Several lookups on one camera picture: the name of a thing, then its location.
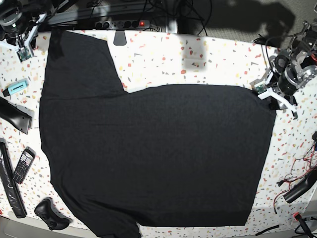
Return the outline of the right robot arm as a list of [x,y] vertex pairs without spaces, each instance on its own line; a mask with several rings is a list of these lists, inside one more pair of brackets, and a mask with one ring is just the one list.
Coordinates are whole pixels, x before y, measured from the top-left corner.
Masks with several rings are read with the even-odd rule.
[[15,52],[20,62],[34,56],[32,42],[51,12],[50,0],[2,0],[0,46]]

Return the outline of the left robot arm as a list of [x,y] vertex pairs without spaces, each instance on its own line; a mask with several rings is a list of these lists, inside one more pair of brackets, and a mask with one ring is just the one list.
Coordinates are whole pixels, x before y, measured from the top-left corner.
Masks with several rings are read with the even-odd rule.
[[317,76],[317,20],[304,21],[301,32],[290,36],[288,47],[267,59],[263,77],[250,83],[252,91],[269,99],[271,110],[290,109],[297,119],[294,94]]

